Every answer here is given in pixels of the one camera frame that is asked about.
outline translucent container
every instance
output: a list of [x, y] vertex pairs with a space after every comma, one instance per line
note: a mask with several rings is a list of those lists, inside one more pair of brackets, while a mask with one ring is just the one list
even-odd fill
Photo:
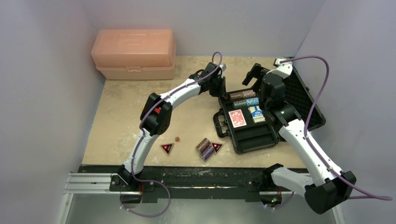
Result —
[[171, 30], [101, 30], [91, 55], [107, 79], [175, 77], [176, 42]]

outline gray floor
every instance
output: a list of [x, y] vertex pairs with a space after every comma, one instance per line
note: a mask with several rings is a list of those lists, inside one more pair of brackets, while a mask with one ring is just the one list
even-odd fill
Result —
[[[139, 204], [135, 211], [153, 214], [165, 207], [167, 200]], [[68, 224], [334, 224], [331, 211], [314, 213], [301, 196], [292, 198], [279, 210], [268, 210], [261, 203], [244, 200], [173, 199], [169, 209], [159, 217], [144, 218], [120, 210], [117, 195], [74, 195]]]

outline open black case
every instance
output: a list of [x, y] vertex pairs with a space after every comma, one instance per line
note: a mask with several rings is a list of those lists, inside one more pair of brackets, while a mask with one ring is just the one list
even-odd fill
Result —
[[[228, 94], [257, 88], [260, 86], [261, 78], [268, 71], [268, 69], [263, 68], [260, 64], [256, 63], [247, 73], [245, 80], [243, 80], [243, 84], [248, 85], [253, 77], [257, 78], [253, 86], [248, 89], [228, 92]], [[285, 78], [283, 82], [286, 85], [286, 101], [295, 107], [295, 109], [300, 113], [301, 118], [306, 122], [309, 110], [313, 104], [313, 98], [309, 93], [309, 88], [305, 86], [294, 67], [291, 75]], [[243, 154], [259, 149], [274, 147], [278, 144], [279, 140], [283, 140], [266, 121], [254, 123], [248, 107], [239, 108], [242, 110], [246, 125], [234, 128], [231, 123], [229, 112], [239, 109], [234, 109], [233, 102], [234, 101], [229, 98], [219, 98], [221, 108], [216, 114], [214, 114], [213, 121], [217, 135], [220, 138], [230, 137], [236, 153]], [[224, 117], [224, 121], [220, 122], [219, 117]], [[315, 106], [308, 130], [311, 131], [321, 127], [325, 122], [326, 119], [323, 114], [320, 112], [318, 106]]]

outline playing card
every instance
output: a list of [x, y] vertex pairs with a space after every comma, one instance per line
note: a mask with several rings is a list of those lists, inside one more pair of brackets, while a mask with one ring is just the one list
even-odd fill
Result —
[[231, 123], [233, 124], [233, 127], [241, 127], [246, 125], [242, 110], [230, 111], [228, 114], [231, 117]]

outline box lid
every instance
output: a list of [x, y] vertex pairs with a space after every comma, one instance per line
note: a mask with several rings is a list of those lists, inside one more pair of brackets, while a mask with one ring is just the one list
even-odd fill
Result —
[[161, 68], [175, 63], [171, 30], [101, 30], [91, 55], [97, 68]]

